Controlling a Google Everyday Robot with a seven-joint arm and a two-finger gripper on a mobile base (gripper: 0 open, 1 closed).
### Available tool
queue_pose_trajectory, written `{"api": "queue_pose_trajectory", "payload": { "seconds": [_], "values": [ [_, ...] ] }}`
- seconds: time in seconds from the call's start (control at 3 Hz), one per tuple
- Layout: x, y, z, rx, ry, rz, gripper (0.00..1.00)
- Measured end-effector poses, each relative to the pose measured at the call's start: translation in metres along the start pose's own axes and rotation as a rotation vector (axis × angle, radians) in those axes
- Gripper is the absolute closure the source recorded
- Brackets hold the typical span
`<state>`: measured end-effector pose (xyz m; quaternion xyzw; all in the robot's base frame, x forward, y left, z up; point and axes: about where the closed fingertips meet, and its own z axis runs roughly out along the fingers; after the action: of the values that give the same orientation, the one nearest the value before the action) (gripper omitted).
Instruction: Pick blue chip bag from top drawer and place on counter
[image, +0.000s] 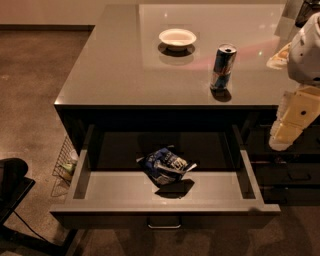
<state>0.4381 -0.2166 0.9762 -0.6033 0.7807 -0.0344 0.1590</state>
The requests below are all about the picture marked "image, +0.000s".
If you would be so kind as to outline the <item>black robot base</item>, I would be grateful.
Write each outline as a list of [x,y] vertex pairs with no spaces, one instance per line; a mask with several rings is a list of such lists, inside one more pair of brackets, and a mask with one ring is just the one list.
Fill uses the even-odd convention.
[[2,239],[15,244],[29,247],[50,256],[66,256],[67,251],[76,235],[71,230],[62,245],[47,241],[38,234],[37,238],[12,230],[4,225],[14,213],[33,233],[35,231],[15,211],[31,188],[35,185],[33,179],[27,178],[27,163],[20,158],[5,158],[0,160],[0,236]]

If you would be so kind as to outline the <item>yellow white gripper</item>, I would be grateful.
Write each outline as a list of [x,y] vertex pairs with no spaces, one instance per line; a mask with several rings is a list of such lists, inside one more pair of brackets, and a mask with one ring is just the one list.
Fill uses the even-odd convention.
[[270,130],[269,146],[287,150],[319,115],[319,87],[300,85],[295,92],[285,91]]

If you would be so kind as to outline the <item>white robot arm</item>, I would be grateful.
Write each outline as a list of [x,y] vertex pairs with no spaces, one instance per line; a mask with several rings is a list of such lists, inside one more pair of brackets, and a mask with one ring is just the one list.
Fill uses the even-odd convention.
[[270,130],[269,146],[284,151],[320,115],[320,13],[313,14],[267,66],[286,68],[299,84],[295,92],[284,92]]

